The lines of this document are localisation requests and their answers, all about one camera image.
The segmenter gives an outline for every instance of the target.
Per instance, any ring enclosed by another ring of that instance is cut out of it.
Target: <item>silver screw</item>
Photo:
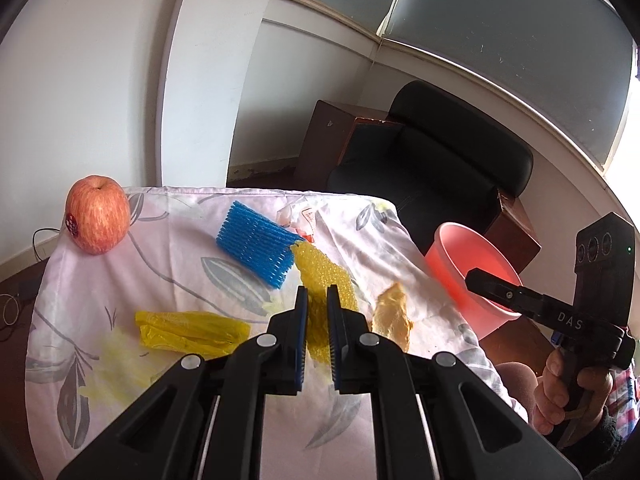
[[[258,339],[255,340],[258,343],[258,346],[264,346],[268,348],[269,346],[273,346],[278,342],[278,338],[273,334],[260,334]]]
[[[182,358],[182,361],[180,361],[180,364],[185,370],[194,370],[198,366],[200,366],[200,362],[202,362],[202,359],[200,359],[197,355],[191,354],[185,355]]]
[[[380,343],[380,338],[372,332],[367,332],[360,336],[360,342],[364,346],[375,346]]]
[[[440,366],[450,368],[456,364],[456,356],[449,352],[439,352],[439,354],[436,355],[436,362]]]

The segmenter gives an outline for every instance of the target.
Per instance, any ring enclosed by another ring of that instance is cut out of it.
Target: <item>red apple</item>
[[[129,219],[127,196],[108,176],[78,180],[66,197],[66,228],[89,254],[103,254],[120,243],[129,230]]]

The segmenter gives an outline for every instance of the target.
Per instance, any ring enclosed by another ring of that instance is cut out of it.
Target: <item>floral tablecloth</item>
[[[256,335],[271,314],[293,307],[301,283],[295,267],[282,289],[273,290],[249,271],[237,272],[217,247],[216,234],[234,200],[274,221],[278,212],[300,210],[301,204],[315,212],[315,244],[349,271],[361,312],[370,319],[377,296],[401,283],[414,322],[410,352],[457,354],[526,418],[469,325],[429,276],[389,202],[279,190],[126,191],[127,237],[109,253],[89,256],[63,229],[36,300],[25,391],[31,441],[45,479],[55,478],[179,359],[140,344],[136,311],[216,312],[247,320]],[[263,479],[375,478],[369,397],[338,396],[330,377],[327,366],[307,355],[302,393],[267,399]]]

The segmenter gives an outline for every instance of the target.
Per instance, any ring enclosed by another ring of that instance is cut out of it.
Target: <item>human hand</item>
[[[534,391],[536,406],[533,411],[532,426],[543,435],[553,431],[555,425],[564,421],[564,407],[569,402],[569,392],[561,380],[564,359],[559,349],[551,352],[546,359],[545,370],[538,378]],[[574,444],[595,428],[602,418],[602,409],[613,387],[609,370],[604,367],[583,368],[578,373],[578,386],[591,390],[593,396],[580,424],[567,445]]]

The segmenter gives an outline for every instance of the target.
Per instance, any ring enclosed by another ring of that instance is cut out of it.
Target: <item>floor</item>
[[[227,184],[229,187],[253,187],[263,189],[295,189],[293,170],[279,173],[257,174],[243,180]],[[23,270],[0,283],[0,294],[19,292],[22,297],[32,296],[29,290],[37,291],[46,266],[46,260]],[[28,298],[22,306],[15,329],[8,336],[8,330],[0,325],[0,370],[3,374],[2,402],[0,402],[0,430],[14,444],[20,459],[28,469],[41,478],[31,447],[24,407],[24,359],[27,339],[31,326],[34,299]],[[537,375],[542,374],[545,361],[552,346],[529,319],[520,318],[500,327],[482,339],[480,345],[487,357],[494,363],[517,361],[529,365]]]

